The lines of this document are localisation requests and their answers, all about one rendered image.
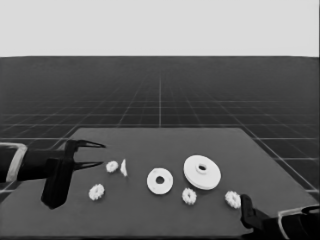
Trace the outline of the large thick white disc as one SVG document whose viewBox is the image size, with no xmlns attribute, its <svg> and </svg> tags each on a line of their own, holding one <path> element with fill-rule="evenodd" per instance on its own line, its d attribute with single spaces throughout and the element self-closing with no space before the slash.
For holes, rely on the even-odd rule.
<svg viewBox="0 0 320 240">
<path fill-rule="evenodd" d="M 222 177 L 218 165 L 203 155 L 189 156 L 184 162 L 183 173 L 194 187 L 201 190 L 216 188 Z"/>
</svg>

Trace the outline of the white round carrier with pins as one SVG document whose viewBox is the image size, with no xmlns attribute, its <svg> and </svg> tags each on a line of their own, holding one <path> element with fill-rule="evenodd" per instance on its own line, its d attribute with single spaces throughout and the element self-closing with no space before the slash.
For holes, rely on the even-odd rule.
<svg viewBox="0 0 320 240">
<path fill-rule="evenodd" d="M 156 195 L 167 194 L 173 186 L 173 176 L 165 168 L 154 168 L 147 176 L 147 187 Z"/>
</svg>

